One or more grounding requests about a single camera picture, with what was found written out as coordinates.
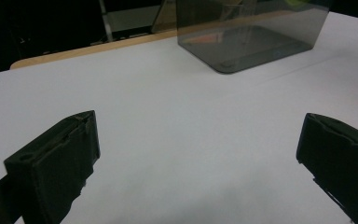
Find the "table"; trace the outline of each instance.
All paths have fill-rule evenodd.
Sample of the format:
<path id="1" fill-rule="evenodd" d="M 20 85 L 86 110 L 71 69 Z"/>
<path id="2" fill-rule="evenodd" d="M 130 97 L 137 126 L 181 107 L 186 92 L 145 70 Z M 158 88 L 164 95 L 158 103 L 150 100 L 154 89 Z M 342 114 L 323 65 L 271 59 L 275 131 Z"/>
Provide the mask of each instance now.
<path id="1" fill-rule="evenodd" d="M 101 44 L 91 47 L 86 47 L 82 49 L 72 49 L 67 50 L 63 52 L 53 53 L 53 54 L 47 54 L 42 55 L 38 57 L 23 59 L 20 61 L 17 61 L 13 63 L 10 66 L 10 69 L 16 69 L 21 67 L 26 67 L 30 65 L 40 64 L 40 63 L 50 63 L 55 62 L 58 60 L 68 59 L 68 58 L 74 58 L 78 56 L 88 55 L 91 53 L 98 53 L 101 51 L 111 50 L 111 49 L 121 49 L 132 45 L 138 45 L 143 44 L 151 41 L 161 40 L 169 37 L 176 36 L 176 31 L 169 31 L 159 34 L 153 34 L 153 35 L 143 35 L 139 37 L 134 37 L 130 39 L 115 41 L 107 44 Z"/>
<path id="2" fill-rule="evenodd" d="M 307 112 L 358 129 L 358 19 L 230 76 L 149 42 L 0 73 L 3 159 L 94 109 L 102 157 L 62 223 L 350 223 L 296 160 Z"/>

